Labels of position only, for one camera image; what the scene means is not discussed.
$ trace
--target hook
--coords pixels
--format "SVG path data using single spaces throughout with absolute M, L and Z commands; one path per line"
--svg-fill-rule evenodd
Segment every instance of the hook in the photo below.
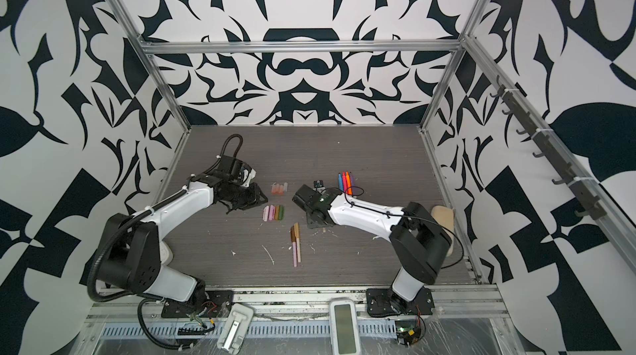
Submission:
M 577 217 L 585 217 L 585 216 L 589 216 L 590 215 L 590 211 L 589 210 L 585 210 L 583 212 L 575 210 L 574 213 L 576 214 Z

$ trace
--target black mounting plate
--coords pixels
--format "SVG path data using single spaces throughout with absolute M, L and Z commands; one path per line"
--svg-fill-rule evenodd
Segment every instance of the black mounting plate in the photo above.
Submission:
M 399 312 L 393 311 L 389 299 L 391 297 L 391 289 L 367 289 L 366 290 L 366 311 L 372 318 L 385 318 L 387 316 L 400 315 Z M 407 304 L 405 314 L 417 315 L 417 309 L 420 309 L 422 315 L 433 315 L 433 295 L 431 290 L 422 287 L 417 296 Z
M 232 290 L 206 290 L 205 292 L 209 301 L 216 304 L 216 308 L 208 313 L 207 317 L 209 318 L 217 318 L 222 309 L 229 309 L 230 305 L 232 305 L 232 298 L 234 297 L 234 292 Z M 186 318 L 188 313 L 188 308 L 186 308 L 182 303 L 167 300 L 163 304 L 161 317 L 164 319 Z

